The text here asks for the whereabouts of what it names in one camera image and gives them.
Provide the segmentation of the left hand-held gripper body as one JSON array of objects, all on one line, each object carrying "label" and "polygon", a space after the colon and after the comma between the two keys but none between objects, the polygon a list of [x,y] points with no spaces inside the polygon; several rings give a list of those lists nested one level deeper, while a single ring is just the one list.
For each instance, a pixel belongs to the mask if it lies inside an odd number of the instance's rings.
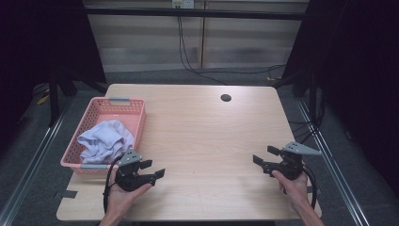
[{"label": "left hand-held gripper body", "polygon": [[142,156],[129,149],[117,160],[118,170],[115,183],[125,191],[135,191],[145,184],[149,184],[150,174],[140,174],[139,162]]}]

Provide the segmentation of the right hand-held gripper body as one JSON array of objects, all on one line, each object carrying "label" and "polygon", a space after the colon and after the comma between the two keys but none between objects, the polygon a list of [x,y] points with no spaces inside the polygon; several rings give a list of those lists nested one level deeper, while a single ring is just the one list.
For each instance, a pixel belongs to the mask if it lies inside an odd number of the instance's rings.
[{"label": "right hand-held gripper body", "polygon": [[281,172],[287,179],[295,180],[303,171],[302,158],[304,155],[320,155],[321,152],[306,145],[292,141],[280,149],[280,163],[266,162],[270,171],[264,173],[272,175],[273,170]]}]

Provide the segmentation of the white printed towel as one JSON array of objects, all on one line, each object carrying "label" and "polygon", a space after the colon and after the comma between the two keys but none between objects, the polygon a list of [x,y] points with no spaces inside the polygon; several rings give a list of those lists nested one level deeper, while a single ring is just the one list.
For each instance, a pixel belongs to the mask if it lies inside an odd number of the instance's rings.
[{"label": "white printed towel", "polygon": [[135,137],[121,121],[101,121],[81,134],[77,141],[85,147],[83,164],[109,164],[135,144]]}]

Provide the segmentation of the pink plastic basket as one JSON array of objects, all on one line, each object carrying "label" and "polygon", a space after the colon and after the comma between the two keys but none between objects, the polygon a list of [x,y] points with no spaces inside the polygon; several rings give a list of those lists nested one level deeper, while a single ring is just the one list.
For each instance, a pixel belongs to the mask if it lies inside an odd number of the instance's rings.
[{"label": "pink plastic basket", "polygon": [[111,163],[82,163],[80,154],[84,151],[85,147],[78,143],[77,138],[101,121],[118,120],[121,121],[126,129],[135,137],[135,144],[129,149],[133,149],[137,152],[145,124],[145,117],[146,110],[143,100],[129,98],[109,99],[104,97],[92,98],[72,136],[68,148],[60,160],[60,164],[77,173],[107,172]]}]

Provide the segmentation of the person's left hand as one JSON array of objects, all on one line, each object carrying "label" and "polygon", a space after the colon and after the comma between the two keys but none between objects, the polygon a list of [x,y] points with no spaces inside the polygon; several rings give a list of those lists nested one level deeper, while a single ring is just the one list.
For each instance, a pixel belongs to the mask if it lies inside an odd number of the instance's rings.
[{"label": "person's left hand", "polygon": [[128,192],[118,186],[112,186],[105,215],[108,218],[122,219],[134,202],[151,187],[151,184],[145,184],[135,191]]}]

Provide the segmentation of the person's right hand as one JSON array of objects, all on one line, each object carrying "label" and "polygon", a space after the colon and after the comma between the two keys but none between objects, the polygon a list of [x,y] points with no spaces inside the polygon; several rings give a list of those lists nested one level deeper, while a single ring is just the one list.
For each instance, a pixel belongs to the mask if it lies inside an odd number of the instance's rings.
[{"label": "person's right hand", "polygon": [[306,208],[311,207],[307,192],[308,177],[304,172],[295,180],[287,179],[277,170],[273,170],[272,175],[278,180],[279,189],[285,191],[291,207],[297,213],[303,212]]}]

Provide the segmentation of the black metal stand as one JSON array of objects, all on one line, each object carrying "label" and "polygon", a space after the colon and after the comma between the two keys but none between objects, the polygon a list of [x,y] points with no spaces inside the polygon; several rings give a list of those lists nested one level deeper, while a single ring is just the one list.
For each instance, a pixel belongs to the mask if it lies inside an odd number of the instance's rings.
[{"label": "black metal stand", "polygon": [[51,107],[51,117],[50,117],[49,126],[52,127],[56,123],[59,116],[58,86],[57,86],[56,76],[53,73],[50,75],[49,97],[50,97],[50,107]]}]

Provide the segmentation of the black curtain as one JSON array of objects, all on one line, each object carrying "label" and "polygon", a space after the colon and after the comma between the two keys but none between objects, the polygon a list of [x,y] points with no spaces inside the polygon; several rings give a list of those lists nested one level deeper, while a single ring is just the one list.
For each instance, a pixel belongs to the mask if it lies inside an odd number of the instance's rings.
[{"label": "black curtain", "polygon": [[0,153],[16,136],[33,89],[49,84],[66,96],[74,81],[105,92],[106,82],[83,0],[0,0]]},{"label": "black curtain", "polygon": [[399,0],[309,0],[283,73],[317,84],[399,198]]}]

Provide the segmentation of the black horizontal bar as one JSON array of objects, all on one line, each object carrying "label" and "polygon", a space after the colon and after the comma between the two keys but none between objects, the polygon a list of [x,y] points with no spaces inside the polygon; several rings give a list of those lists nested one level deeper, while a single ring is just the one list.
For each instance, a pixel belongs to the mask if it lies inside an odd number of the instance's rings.
[{"label": "black horizontal bar", "polygon": [[263,12],[242,10],[215,10],[215,9],[173,9],[173,8],[84,8],[86,14],[95,15],[132,15],[132,16],[175,16],[175,17],[202,17],[202,18],[233,18],[233,19],[260,19],[260,20],[288,20],[303,21],[308,18],[304,13]]}]

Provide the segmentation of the metal floor rail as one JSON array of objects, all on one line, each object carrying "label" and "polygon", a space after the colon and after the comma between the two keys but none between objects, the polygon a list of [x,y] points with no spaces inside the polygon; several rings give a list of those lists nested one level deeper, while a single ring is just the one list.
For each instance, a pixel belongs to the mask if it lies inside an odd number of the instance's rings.
[{"label": "metal floor rail", "polygon": [[352,219],[354,220],[355,225],[371,226],[357,197],[355,196],[349,184],[345,180],[343,173],[339,168],[329,146],[327,145],[324,136],[322,135],[320,130],[317,129],[316,126],[312,124],[310,109],[307,107],[305,101],[302,98],[296,98],[295,101],[298,105],[302,117],[307,122],[308,127],[311,130],[311,135],[313,137],[313,140],[317,145],[318,149],[320,150],[321,155],[323,156],[328,171],[330,172],[335,185],[338,187],[338,190],[343,198],[343,202],[345,203]]},{"label": "metal floor rail", "polygon": [[56,119],[49,122],[45,126],[45,134],[40,136],[39,133],[34,135],[34,138],[38,141],[38,145],[35,148],[34,154],[30,160],[24,165],[20,158],[16,158],[14,163],[21,169],[24,170],[22,176],[18,179],[18,184],[10,194],[8,200],[5,202],[4,207],[0,212],[0,226],[11,226],[15,219],[22,203],[32,185],[33,180],[37,176],[39,168],[49,152],[51,145],[61,127],[66,113],[69,111],[73,98],[67,98],[63,106],[60,108],[59,114]]}]

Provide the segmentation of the white wall socket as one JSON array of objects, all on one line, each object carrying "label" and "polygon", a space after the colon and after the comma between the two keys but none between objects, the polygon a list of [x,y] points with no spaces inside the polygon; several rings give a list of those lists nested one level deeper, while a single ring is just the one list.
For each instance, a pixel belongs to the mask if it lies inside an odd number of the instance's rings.
[{"label": "white wall socket", "polygon": [[171,0],[171,5],[173,8],[194,9],[195,1],[194,0]]}]

